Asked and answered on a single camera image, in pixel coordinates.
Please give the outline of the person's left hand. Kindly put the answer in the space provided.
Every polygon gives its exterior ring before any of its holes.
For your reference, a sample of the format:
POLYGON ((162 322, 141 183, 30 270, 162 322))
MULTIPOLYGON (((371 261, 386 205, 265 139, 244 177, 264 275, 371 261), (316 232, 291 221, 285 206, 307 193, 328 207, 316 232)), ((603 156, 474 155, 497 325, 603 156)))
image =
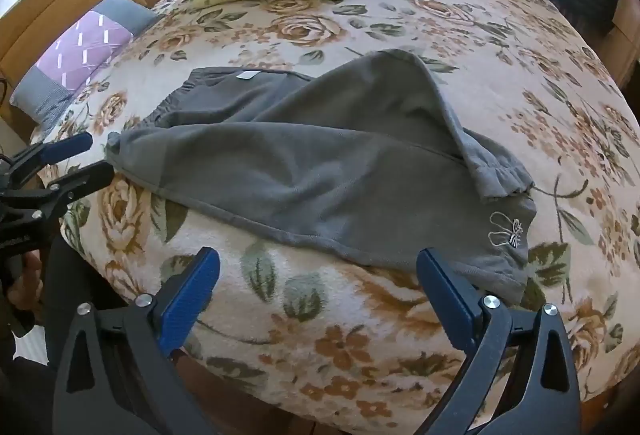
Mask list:
POLYGON ((41 280, 42 263, 38 251, 30 251, 22 256, 22 273, 8 291, 9 302, 20 311, 33 311, 39 303, 43 289, 41 280))

